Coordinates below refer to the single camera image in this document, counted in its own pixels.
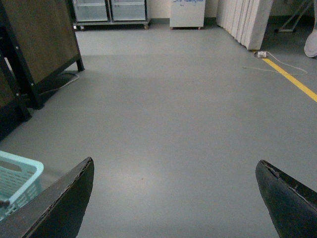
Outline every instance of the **yellow tape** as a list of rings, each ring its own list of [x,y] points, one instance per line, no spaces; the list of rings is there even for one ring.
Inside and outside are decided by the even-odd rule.
[[[268,63],[272,68],[281,73],[285,78],[291,81],[295,86],[297,86],[300,90],[306,93],[310,98],[312,98],[315,102],[317,102],[317,94],[290,75],[288,72],[283,70],[280,66],[272,62],[270,59],[263,59],[266,63]]]

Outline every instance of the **metal stand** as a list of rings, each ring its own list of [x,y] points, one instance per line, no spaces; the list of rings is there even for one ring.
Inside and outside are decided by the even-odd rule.
[[[302,2],[302,4],[296,9],[296,11],[294,12],[294,14],[284,23],[284,25],[282,27],[280,27],[279,29],[275,29],[274,32],[278,33],[278,32],[295,32],[296,29],[295,27],[297,26],[299,20],[302,18],[302,16],[305,14],[305,12],[308,10],[308,8],[310,8],[312,6],[312,4],[314,3],[313,0],[304,0]],[[285,29],[286,25],[288,23],[290,23],[291,20],[293,20],[293,18],[298,14],[298,18],[296,20],[296,22],[294,23],[293,27],[290,29]]]

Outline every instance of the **white refrigerator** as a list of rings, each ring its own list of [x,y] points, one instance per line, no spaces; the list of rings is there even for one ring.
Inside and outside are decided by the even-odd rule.
[[[204,26],[206,0],[171,0],[170,24],[173,27]]]

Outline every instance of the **white pleated curtain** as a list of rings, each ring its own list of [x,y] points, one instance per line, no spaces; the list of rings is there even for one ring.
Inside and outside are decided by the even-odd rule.
[[[219,0],[217,24],[248,50],[259,50],[273,0]]]

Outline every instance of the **light blue basket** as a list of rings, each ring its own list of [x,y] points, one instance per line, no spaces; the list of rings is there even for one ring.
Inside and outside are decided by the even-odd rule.
[[[43,169],[41,162],[0,151],[0,200],[10,202],[0,208],[0,221],[42,192]]]

